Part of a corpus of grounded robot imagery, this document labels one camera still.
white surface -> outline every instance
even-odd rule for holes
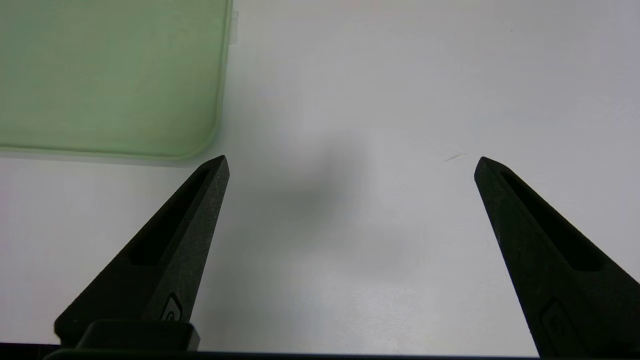
[[[201,350],[535,355],[473,182],[482,155],[640,277],[640,3],[235,8],[203,156],[0,158],[1,341],[56,341],[56,315],[218,154],[232,177]]]

plastic container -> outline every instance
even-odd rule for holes
[[[0,150],[178,160],[220,121],[231,0],[0,2]]]

